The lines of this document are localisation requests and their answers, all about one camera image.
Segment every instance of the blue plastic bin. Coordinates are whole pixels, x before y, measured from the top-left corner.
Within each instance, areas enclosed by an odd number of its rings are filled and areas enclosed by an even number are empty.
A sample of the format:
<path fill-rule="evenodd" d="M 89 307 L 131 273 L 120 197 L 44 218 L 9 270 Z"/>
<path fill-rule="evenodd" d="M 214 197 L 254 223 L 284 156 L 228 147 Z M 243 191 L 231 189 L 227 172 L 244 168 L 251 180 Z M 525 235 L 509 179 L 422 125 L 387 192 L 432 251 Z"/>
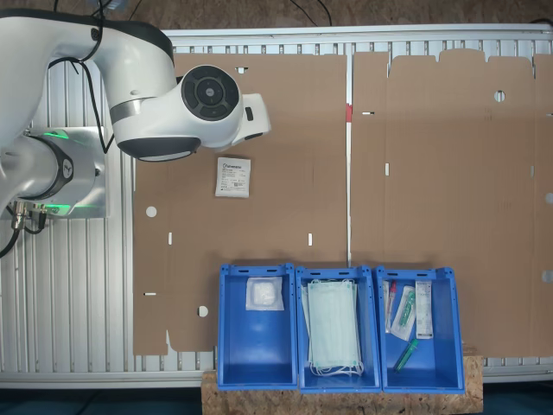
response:
<path fill-rule="evenodd" d="M 282 277 L 284 311 L 247 311 L 250 277 Z M 296 389 L 294 266 L 222 265 L 219 287 L 220 390 Z"/>
<path fill-rule="evenodd" d="M 365 365 L 365 371 L 361 376 L 340 374 L 321 377 L 311 373 L 308 362 L 309 337 L 302 306 L 302 285 L 307 286 L 314 279 L 352 279 L 358 285 L 357 324 L 361 361 Z M 371 269 L 368 266 L 331 270 L 298 267 L 296 269 L 296 293 L 301 393 L 380 392 L 382 388 L 380 386 L 377 323 L 372 298 Z"/>
<path fill-rule="evenodd" d="M 382 366 L 382 387 L 386 393 L 464 393 L 465 373 L 461 344 L 461 326 L 454 272 L 451 268 L 424 271 L 372 270 L 378 293 L 377 315 Z M 432 282 L 432 324 L 434 338 L 419 340 L 417 349 L 405 367 L 394 372 L 394 366 L 408 346 L 391 333 L 385 333 L 385 310 L 382 281 L 395 280 L 397 294 L 391 318 L 395 317 L 405 285 L 415 281 Z M 416 322 L 409 341 L 416 338 Z"/>

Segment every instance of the cable connector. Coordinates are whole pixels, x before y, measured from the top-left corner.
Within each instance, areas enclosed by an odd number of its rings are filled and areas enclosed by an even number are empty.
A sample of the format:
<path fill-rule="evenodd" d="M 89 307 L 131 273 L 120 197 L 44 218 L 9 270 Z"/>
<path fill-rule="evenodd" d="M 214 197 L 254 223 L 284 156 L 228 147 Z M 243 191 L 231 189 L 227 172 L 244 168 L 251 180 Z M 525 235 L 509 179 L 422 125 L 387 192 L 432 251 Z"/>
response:
<path fill-rule="evenodd" d="M 22 201 L 16 201 L 14 203 L 14 213 L 11 218 L 11 228 L 14 231 L 22 231 L 25 229 L 26 214 L 27 209 L 25 208 L 25 203 Z"/>

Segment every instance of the surgical face mask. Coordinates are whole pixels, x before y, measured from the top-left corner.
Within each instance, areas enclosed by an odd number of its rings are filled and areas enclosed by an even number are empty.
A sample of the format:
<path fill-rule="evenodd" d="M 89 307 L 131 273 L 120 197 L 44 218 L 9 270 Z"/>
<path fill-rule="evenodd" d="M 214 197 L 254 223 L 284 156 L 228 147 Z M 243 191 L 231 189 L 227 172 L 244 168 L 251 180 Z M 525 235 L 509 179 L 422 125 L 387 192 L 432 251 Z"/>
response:
<path fill-rule="evenodd" d="M 308 319 L 312 372 L 318 375 L 363 372 L 360 362 L 355 300 L 351 280 L 308 284 Z M 354 368 L 331 373 L 332 368 Z"/>

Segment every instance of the flattened cardboard box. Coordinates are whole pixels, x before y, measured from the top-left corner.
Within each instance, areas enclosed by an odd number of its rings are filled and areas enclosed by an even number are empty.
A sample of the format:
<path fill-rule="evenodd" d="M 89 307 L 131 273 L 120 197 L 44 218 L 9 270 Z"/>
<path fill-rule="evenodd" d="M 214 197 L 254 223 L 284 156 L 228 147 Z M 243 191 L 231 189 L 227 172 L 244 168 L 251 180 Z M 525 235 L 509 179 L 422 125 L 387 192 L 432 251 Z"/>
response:
<path fill-rule="evenodd" d="M 535 62 L 354 61 L 353 262 L 454 268 L 463 341 L 490 357 L 553 355 L 553 56 Z"/>
<path fill-rule="evenodd" d="M 175 57 L 177 75 L 205 64 L 231 73 L 242 93 L 261 93 L 272 131 L 219 154 L 137 162 L 135 355 L 167 354 L 167 330 L 175 351 L 213 350 L 221 264 L 346 265 L 345 56 Z M 251 160 L 248 199 L 215 197 L 220 156 Z"/>

